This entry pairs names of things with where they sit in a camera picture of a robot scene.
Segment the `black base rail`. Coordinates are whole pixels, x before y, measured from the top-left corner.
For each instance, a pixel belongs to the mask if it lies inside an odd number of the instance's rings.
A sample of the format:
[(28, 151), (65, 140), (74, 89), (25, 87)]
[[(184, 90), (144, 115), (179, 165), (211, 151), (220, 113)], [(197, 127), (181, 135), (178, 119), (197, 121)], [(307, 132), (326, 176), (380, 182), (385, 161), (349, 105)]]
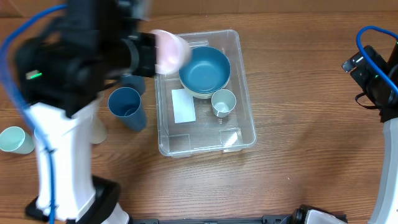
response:
[(284, 224), (290, 223), (291, 215), (264, 215), (259, 218), (215, 218), (215, 219), (135, 219), (130, 218), (128, 224)]

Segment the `blue tall cup front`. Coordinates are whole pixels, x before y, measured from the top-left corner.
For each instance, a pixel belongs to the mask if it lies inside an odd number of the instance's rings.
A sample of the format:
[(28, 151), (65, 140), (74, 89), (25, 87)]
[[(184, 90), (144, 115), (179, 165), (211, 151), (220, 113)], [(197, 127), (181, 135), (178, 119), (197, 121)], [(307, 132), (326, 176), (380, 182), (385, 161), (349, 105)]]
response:
[(133, 131), (142, 131), (147, 126), (147, 116), (141, 96), (133, 88), (121, 87), (114, 90), (109, 96), (108, 108)]

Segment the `blue bowl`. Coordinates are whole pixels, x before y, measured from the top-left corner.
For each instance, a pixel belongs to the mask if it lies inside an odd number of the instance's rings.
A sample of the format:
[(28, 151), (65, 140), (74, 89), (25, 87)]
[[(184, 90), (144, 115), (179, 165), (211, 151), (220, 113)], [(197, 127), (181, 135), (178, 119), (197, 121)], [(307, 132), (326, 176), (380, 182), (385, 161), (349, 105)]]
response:
[(179, 71), (184, 87), (199, 94), (210, 94), (224, 88), (231, 77), (231, 64), (220, 50), (202, 46), (192, 50), (191, 60)]

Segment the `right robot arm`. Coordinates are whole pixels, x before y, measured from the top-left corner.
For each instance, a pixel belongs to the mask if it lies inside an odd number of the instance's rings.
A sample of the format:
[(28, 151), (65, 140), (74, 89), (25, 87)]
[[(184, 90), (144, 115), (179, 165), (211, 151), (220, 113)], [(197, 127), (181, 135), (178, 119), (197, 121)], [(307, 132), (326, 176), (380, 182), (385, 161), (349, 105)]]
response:
[(378, 110), (383, 124), (384, 163), (379, 193), (369, 223), (397, 223), (397, 46), (385, 61), (372, 46), (363, 47), (342, 64), (342, 68), (361, 87), (355, 100), (366, 96)]

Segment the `white label in bin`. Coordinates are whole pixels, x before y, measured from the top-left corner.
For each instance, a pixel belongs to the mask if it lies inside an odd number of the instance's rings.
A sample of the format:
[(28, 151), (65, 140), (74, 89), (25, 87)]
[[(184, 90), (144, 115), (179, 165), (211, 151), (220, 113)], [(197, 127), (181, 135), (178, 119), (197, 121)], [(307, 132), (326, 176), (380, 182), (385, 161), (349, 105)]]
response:
[(193, 96), (186, 89), (172, 90), (172, 103), (176, 124), (196, 121)]

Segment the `clear plastic storage bin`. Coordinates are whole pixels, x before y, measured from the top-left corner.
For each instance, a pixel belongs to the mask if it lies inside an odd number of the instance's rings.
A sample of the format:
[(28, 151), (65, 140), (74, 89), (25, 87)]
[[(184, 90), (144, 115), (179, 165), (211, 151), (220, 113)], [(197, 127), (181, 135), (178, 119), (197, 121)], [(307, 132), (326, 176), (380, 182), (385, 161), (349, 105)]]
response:
[(195, 120), (176, 123), (173, 90), (184, 91), (178, 74), (155, 78), (159, 151), (164, 156), (188, 157), (211, 151), (234, 152), (256, 143), (256, 130), (244, 69), (239, 34), (235, 30), (218, 30), (181, 34), (191, 48), (214, 47), (231, 62), (231, 78), (226, 89), (237, 99), (234, 110), (225, 118), (214, 115), (210, 100), (193, 98)]

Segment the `blue tall cup rear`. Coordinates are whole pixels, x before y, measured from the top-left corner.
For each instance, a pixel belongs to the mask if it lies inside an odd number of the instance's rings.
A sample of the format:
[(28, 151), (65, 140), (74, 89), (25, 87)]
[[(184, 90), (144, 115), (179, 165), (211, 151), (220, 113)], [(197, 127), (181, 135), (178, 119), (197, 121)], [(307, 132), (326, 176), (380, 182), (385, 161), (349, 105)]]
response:
[(140, 95), (146, 91), (146, 84), (144, 77), (125, 74), (120, 78), (121, 85), (135, 89)]

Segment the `grey small cup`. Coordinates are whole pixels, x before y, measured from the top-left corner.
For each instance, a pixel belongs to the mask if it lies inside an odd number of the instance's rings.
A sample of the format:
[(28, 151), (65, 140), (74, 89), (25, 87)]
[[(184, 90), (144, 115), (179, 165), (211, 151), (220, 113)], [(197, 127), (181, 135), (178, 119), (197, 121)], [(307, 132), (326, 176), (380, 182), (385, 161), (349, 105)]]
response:
[(213, 113), (219, 118), (225, 118), (234, 110), (236, 97), (234, 93), (227, 89), (216, 91), (211, 97)]

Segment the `blue tall cup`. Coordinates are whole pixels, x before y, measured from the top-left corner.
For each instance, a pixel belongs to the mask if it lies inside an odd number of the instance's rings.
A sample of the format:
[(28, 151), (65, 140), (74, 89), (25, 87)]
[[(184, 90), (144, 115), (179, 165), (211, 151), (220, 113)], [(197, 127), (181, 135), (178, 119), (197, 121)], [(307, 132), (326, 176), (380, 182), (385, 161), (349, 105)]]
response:
[(146, 91), (146, 84), (144, 77), (125, 74), (120, 78), (121, 85), (135, 89), (140, 95)]
[(133, 131), (142, 131), (147, 126), (147, 116), (141, 96), (133, 88), (121, 87), (114, 90), (109, 96), (108, 108)]

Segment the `large cream bowl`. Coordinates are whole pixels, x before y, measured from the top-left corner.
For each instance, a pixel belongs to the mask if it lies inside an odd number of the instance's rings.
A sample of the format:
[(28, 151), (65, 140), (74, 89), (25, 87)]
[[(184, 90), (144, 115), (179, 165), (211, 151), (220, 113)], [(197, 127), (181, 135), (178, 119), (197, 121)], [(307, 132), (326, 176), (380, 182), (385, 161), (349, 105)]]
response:
[(229, 83), (229, 79), (199, 84), (194, 84), (192, 81), (189, 81), (188, 85), (186, 85), (183, 80), (180, 80), (180, 83), (193, 97), (205, 100), (210, 99), (216, 91), (224, 89)]

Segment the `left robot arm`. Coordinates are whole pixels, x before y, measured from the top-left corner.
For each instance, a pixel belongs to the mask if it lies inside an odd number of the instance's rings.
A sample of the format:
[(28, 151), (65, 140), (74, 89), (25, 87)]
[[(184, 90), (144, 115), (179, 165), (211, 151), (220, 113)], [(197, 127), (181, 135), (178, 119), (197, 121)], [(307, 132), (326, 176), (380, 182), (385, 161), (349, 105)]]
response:
[(49, 222), (131, 223), (118, 183), (91, 173), (100, 94), (125, 73), (155, 75), (153, 34), (138, 30), (147, 1), (69, 0), (16, 52), (17, 102), (34, 129), (39, 194), (28, 216)]

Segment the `cream tall cup front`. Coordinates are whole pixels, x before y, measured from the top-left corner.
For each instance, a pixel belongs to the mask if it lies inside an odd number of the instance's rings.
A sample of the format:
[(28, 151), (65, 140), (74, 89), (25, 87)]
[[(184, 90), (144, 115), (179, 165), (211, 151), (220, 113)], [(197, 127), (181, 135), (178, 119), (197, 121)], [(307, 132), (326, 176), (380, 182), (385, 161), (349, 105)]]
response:
[(98, 117), (98, 110), (103, 99), (104, 99), (104, 92), (101, 91), (97, 94), (97, 98), (95, 100), (96, 109), (91, 117), (90, 142), (92, 144), (100, 144), (103, 141), (105, 141), (108, 136), (108, 130), (106, 129), (105, 125)]

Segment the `mint green small cup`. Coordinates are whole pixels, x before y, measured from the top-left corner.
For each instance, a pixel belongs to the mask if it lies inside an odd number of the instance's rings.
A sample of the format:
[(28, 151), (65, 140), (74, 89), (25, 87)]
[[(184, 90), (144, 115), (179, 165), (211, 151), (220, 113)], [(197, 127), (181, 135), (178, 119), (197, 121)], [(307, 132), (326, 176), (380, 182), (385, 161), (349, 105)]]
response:
[(32, 137), (18, 126), (6, 128), (0, 135), (1, 150), (16, 154), (30, 154), (35, 144)]

